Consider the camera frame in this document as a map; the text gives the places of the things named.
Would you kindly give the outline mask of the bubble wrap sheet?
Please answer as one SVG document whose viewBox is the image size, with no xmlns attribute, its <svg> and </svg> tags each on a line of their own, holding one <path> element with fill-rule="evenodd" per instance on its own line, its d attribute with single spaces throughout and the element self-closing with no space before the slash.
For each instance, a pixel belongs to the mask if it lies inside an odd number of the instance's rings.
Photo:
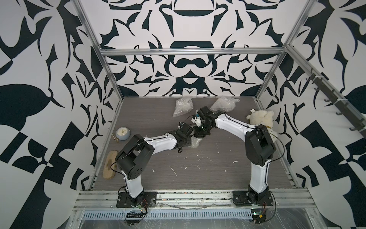
<svg viewBox="0 0 366 229">
<path fill-rule="evenodd" d="M 194 136 L 191 137 L 191 145 L 190 145 L 190 147 L 191 148 L 198 148 L 202 140 L 203 140 L 202 138 L 196 138 Z"/>
<path fill-rule="evenodd" d="M 220 97 L 214 102 L 214 104 L 210 107 L 210 109 L 214 112 L 216 111 L 231 112 L 235 109 L 236 103 L 238 102 L 240 102 L 240 100 L 236 98 Z"/>
<path fill-rule="evenodd" d="M 184 115 L 193 110 L 192 97 L 182 97 L 176 101 L 173 117 Z"/>
</svg>

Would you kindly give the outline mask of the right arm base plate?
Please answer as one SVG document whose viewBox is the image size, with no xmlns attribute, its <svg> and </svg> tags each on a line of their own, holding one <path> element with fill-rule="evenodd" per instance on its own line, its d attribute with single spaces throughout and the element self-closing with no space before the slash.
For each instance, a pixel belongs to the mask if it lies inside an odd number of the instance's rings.
<svg viewBox="0 0 366 229">
<path fill-rule="evenodd" d="M 233 191 L 232 195 L 233 204 L 237 207 L 266 207 L 272 206 L 274 202 L 269 189 L 265 189 L 261 193 L 256 193 L 254 190 Z"/>
</svg>

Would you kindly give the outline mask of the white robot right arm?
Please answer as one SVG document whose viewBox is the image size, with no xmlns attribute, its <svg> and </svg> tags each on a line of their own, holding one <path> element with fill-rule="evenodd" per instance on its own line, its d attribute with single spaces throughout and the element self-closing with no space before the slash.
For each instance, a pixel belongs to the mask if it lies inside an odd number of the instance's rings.
<svg viewBox="0 0 366 229">
<path fill-rule="evenodd" d="M 194 137 L 203 138 L 211 134 L 213 128 L 225 130 L 245 143 L 245 153 L 251 162 L 249 190 L 257 194 L 268 189 L 268 167 L 275 152 L 273 134 L 262 124 L 255 126 L 234 119 L 221 111 L 208 107 L 197 110 L 192 119 Z"/>
</svg>

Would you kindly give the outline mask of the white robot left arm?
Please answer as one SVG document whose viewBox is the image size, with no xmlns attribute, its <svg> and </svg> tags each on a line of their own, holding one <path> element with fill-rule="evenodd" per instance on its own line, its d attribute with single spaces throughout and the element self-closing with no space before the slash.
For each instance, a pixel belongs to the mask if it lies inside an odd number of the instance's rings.
<svg viewBox="0 0 366 229">
<path fill-rule="evenodd" d="M 138 199 L 143 195 L 141 175 L 153 155 L 174 149 L 180 153 L 183 147 L 191 145 L 192 136 L 193 128 L 185 122 L 180 122 L 176 130 L 161 136 L 134 135 L 115 159 L 118 172 L 124 176 L 125 190 L 129 197 Z"/>
</svg>

